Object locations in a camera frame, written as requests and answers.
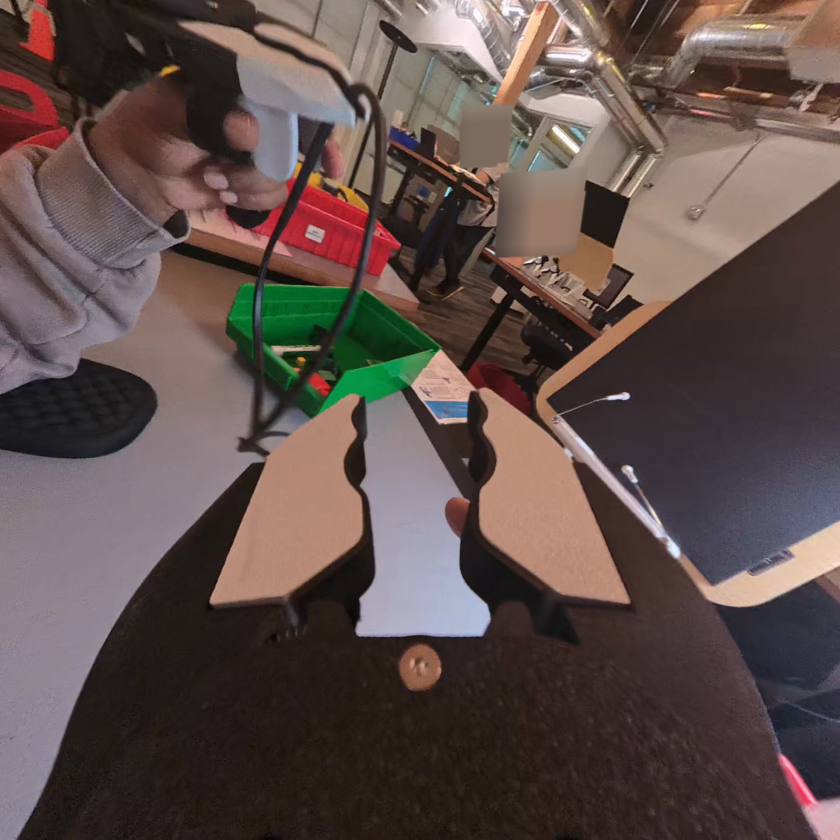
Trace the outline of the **black board wooden frame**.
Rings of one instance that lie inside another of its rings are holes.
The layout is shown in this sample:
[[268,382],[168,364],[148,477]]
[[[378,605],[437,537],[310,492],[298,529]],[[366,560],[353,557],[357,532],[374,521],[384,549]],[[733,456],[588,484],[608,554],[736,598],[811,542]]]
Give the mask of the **black board wooden frame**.
[[540,394],[727,605],[838,574],[838,223],[835,184]]

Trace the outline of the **green plastic bin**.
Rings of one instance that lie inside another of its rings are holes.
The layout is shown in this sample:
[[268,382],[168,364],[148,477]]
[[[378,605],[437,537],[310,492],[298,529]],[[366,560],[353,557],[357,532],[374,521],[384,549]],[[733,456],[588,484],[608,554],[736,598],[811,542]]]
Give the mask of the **green plastic bin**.
[[[263,360],[267,387],[293,390],[321,349],[348,291],[340,287],[268,284],[262,304]],[[313,373],[332,384],[326,398],[307,383],[289,406],[315,417],[350,394],[367,402],[415,382],[439,344],[380,299],[361,290],[343,330]]]

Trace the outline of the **printed paper sheet blue patch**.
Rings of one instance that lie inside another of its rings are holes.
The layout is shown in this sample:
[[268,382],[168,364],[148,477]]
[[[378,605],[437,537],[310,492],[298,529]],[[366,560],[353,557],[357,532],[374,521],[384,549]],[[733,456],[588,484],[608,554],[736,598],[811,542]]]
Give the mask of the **printed paper sheet blue patch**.
[[438,425],[467,423],[474,387],[457,369],[429,364],[415,379],[412,391]]

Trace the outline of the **red plastic case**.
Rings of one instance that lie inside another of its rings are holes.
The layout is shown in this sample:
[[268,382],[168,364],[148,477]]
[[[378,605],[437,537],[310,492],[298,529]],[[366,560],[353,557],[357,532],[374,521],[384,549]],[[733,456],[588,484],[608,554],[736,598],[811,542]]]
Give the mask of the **red plastic case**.
[[33,81],[12,72],[1,71],[2,91],[22,95],[29,108],[1,106],[1,153],[26,145],[57,149],[70,137],[59,125],[58,113],[46,91]]

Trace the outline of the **red fabric bag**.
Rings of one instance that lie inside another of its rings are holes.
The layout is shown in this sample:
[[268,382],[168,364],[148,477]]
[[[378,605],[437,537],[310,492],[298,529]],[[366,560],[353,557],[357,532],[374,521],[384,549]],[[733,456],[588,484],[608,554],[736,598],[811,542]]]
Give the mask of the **red fabric bag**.
[[465,374],[468,382],[477,390],[488,389],[501,399],[529,416],[532,412],[532,398],[523,390],[513,374],[498,364],[476,362]]

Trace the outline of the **black board tan frame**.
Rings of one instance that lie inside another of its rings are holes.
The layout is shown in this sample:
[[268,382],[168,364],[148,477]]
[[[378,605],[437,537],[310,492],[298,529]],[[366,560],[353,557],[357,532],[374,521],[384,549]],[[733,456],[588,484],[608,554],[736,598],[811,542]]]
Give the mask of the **black board tan frame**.
[[575,251],[556,258],[560,272],[581,280],[587,291],[600,293],[613,267],[614,248],[629,198],[586,181],[581,231]]

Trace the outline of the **black office chair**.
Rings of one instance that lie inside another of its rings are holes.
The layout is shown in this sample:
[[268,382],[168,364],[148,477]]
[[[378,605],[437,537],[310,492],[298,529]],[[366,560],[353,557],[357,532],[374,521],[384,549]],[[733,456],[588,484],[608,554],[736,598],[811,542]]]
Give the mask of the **black office chair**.
[[536,392],[540,377],[546,371],[558,371],[569,363],[575,355],[589,347],[594,339],[586,331],[574,325],[561,327],[559,332],[552,331],[541,322],[528,322],[521,328],[520,338],[527,347],[522,357],[523,364],[533,364],[533,370],[521,381],[532,392]]

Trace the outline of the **person's left hand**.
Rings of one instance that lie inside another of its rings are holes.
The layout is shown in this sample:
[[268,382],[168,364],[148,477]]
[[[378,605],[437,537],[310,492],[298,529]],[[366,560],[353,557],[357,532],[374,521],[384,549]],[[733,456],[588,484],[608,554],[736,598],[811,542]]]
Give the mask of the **person's left hand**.
[[287,200],[253,165],[215,161],[186,132],[177,74],[156,77],[112,101],[87,134],[93,160],[117,191],[152,223],[222,209],[271,211]]

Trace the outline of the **orange traffic cone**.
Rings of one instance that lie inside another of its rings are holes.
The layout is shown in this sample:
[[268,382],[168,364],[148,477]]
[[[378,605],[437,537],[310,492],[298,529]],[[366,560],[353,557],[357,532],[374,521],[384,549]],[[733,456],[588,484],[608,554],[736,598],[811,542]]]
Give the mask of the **orange traffic cone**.
[[28,53],[48,63],[56,57],[52,18],[47,1],[28,2],[24,16],[25,37],[19,43]]

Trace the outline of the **dark rounded pad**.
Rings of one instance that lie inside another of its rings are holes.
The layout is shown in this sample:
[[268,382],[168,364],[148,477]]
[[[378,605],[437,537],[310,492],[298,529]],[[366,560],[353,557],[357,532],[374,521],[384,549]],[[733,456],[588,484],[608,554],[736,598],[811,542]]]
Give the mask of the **dark rounded pad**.
[[22,385],[1,397],[1,449],[58,459],[94,459],[128,447],[158,407],[139,376],[92,360],[74,374]]

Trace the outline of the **wooden top desk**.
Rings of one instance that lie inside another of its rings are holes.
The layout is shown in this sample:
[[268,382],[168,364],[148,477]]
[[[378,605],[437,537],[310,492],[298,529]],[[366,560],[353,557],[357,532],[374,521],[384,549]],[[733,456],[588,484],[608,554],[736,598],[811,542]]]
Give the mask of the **wooden top desk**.
[[585,333],[590,341],[600,338],[604,331],[593,327],[572,307],[555,297],[546,287],[540,285],[523,268],[514,266],[509,260],[500,258],[491,248],[483,248],[481,256],[493,265],[490,279],[505,291],[503,299],[496,305],[482,330],[471,344],[459,369],[468,373],[478,361],[488,342],[500,327],[514,302],[519,303],[538,322],[552,331],[563,329],[564,323],[574,325],[579,333]]
[[444,192],[449,191],[458,199],[476,200],[489,207],[494,206],[492,195],[488,193],[482,182],[470,173],[466,175],[456,173],[447,164],[439,163],[434,158],[427,158],[424,154],[420,154],[418,151],[410,149],[393,139],[388,140],[386,152],[389,158],[394,159],[404,168],[402,180],[391,202],[390,215],[392,217],[397,215],[410,181],[417,175],[422,176],[430,183],[443,183]]

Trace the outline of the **red plastic bin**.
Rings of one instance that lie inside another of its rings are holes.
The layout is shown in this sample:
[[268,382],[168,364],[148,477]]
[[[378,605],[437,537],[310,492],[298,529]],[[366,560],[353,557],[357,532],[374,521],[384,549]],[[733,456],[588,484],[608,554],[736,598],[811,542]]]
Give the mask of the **red plastic bin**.
[[803,780],[799,771],[793,765],[793,762],[782,753],[779,753],[778,761],[785,782],[793,794],[798,806],[800,806],[803,811],[808,811],[818,805],[818,800]]

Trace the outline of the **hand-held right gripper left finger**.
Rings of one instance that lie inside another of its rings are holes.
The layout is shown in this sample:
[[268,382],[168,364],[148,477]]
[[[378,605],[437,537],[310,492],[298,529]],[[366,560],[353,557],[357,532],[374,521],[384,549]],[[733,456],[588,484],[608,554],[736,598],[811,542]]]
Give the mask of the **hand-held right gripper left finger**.
[[366,401],[351,394],[301,426],[266,459],[210,595],[211,607],[298,604],[372,584]]

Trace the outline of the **red basket yellow rim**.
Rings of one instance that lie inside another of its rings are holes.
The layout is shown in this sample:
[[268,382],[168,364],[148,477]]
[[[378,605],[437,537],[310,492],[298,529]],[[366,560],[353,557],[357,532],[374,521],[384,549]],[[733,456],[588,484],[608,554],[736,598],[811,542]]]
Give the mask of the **red basket yellow rim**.
[[[283,207],[270,212],[253,233],[269,237]],[[356,268],[368,220],[369,207],[351,189],[314,173],[279,241],[286,247]],[[365,272],[379,277],[400,248],[397,238],[377,221]]]

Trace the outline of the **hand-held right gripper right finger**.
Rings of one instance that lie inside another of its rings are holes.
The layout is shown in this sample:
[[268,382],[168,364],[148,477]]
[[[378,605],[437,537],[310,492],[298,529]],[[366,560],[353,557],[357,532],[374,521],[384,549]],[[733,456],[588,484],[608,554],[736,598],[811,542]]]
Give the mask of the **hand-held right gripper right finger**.
[[460,568],[487,603],[527,586],[563,602],[629,606],[582,483],[559,441],[482,388],[470,394],[469,474],[475,483]]

